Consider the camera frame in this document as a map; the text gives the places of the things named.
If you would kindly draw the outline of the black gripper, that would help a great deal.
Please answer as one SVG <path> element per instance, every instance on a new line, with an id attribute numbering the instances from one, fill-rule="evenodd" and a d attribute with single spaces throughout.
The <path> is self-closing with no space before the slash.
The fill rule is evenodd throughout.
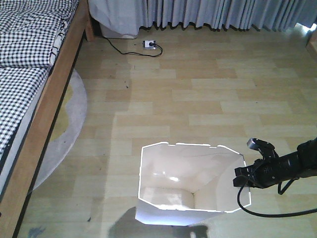
<path id="1" fill-rule="evenodd" d="M 247 146 L 249 149 L 260 152 L 264 160 L 272 160 L 265 163 L 262 159 L 257 159 L 252 166 L 235 168 L 234 187 L 242 187 L 244 185 L 247 187 L 268 188 L 298 177 L 301 171 L 301 162 L 296 155 L 278 158 L 275 147 L 271 143 L 257 138 L 250 138 Z"/>

